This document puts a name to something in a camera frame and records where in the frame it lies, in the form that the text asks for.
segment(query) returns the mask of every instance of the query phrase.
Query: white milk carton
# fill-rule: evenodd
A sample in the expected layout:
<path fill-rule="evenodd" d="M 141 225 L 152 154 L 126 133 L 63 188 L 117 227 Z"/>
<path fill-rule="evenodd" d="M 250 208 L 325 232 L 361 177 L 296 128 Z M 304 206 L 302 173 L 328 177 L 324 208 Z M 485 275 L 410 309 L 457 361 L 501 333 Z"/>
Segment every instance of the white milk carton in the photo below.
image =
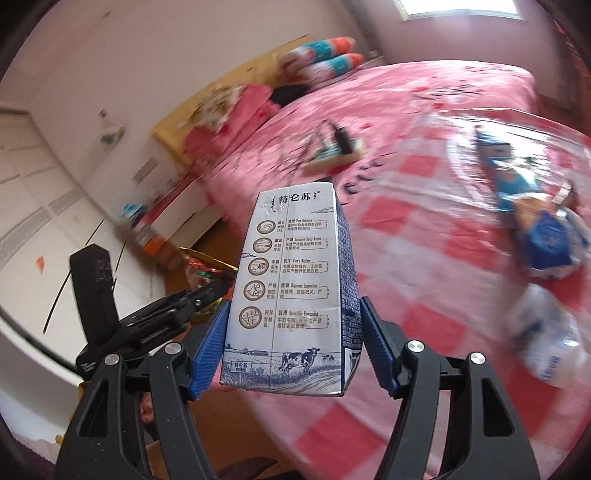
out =
<path fill-rule="evenodd" d="M 261 192 L 238 269 L 221 383 L 343 395 L 361 329 L 349 229 L 332 184 Z"/>

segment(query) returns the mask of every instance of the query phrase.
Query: red and white checkered tablecloth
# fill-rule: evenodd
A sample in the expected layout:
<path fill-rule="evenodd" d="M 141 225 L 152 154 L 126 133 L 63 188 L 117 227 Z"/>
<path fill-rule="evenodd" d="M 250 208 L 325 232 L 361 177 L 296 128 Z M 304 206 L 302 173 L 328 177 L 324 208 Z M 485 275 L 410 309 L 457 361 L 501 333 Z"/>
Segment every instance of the red and white checkered tablecloth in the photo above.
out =
<path fill-rule="evenodd" d="M 359 169 L 352 168 L 337 191 L 341 197 L 343 185 L 349 184 L 358 192 L 341 201 L 349 203 L 344 208 L 361 295 L 371 298 L 384 320 L 399 323 L 410 338 L 425 341 L 440 354 L 463 358 L 470 351 L 483 352 L 505 384 L 547 478 L 591 419 L 591 362 L 587 359 L 577 380 L 559 390 L 533 378 L 506 340 L 505 313 L 528 279 L 508 253 L 492 192 L 478 175 L 476 154 L 465 141 L 471 138 L 462 120 L 468 114 L 495 120 L 490 125 L 505 128 L 516 143 L 525 138 L 543 144 L 551 161 L 569 168 L 582 203 L 579 213 L 591 225 L 591 140 L 509 109 L 447 114 L 460 118 L 456 121 L 439 114 L 422 116 L 401 135 L 396 153 L 363 170 L 372 181 L 360 180 Z M 456 155 L 457 148 L 461 155 Z M 545 285 L 573 311 L 583 332 L 590 325 L 588 276 L 582 268 Z M 366 353 L 343 398 L 246 395 L 299 468 L 309 478 L 328 480 L 373 478 L 400 406 L 378 386 Z M 430 476 L 438 473 L 448 405 L 449 396 L 443 393 Z"/>

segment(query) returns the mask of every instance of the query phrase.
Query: window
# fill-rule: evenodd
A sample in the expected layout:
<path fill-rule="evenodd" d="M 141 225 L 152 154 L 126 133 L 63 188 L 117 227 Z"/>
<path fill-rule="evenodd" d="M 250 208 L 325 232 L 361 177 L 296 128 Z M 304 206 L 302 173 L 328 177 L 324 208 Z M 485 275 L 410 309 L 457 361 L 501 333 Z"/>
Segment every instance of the window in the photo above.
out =
<path fill-rule="evenodd" d="M 519 18 L 512 0 L 398 0 L 408 18 L 437 15 L 493 15 Z"/>

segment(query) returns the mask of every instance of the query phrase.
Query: silver bolt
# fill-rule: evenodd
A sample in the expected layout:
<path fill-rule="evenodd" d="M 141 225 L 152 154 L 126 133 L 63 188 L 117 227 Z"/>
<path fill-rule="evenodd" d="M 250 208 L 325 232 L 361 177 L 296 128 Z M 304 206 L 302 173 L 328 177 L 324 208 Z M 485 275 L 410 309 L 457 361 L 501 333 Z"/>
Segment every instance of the silver bolt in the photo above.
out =
<path fill-rule="evenodd" d="M 476 365 L 482 365 L 484 362 L 486 362 L 486 357 L 480 352 L 474 352 L 470 355 L 470 360 L 472 360 Z"/>
<path fill-rule="evenodd" d="M 167 346 L 164 347 L 164 351 L 166 353 L 168 353 L 169 355 L 174 355 L 176 353 L 179 353 L 181 351 L 181 344 L 180 343 L 169 343 Z"/>
<path fill-rule="evenodd" d="M 110 353 L 105 357 L 105 363 L 112 367 L 113 365 L 117 365 L 119 363 L 119 355 L 116 353 Z"/>
<path fill-rule="evenodd" d="M 425 350 L 425 345 L 418 340 L 411 340 L 407 343 L 407 347 L 411 352 L 419 353 Z"/>

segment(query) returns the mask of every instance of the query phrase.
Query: yellow headboard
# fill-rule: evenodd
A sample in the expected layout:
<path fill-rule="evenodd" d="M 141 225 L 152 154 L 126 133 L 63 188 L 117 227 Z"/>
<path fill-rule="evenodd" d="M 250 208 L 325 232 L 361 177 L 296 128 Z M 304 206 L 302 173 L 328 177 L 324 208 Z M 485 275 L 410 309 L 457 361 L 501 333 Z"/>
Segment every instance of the yellow headboard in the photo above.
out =
<path fill-rule="evenodd" d="M 277 58 L 293 48 L 311 41 L 313 41 L 312 38 L 305 35 L 233 69 L 179 105 L 154 127 L 152 136 L 168 149 L 181 170 L 187 170 L 193 160 L 183 153 L 184 138 L 191 130 L 191 126 L 186 125 L 186 123 L 199 106 L 201 100 L 209 95 L 213 89 L 226 85 L 264 83 L 272 88 L 281 86 L 281 79 L 277 75 Z"/>

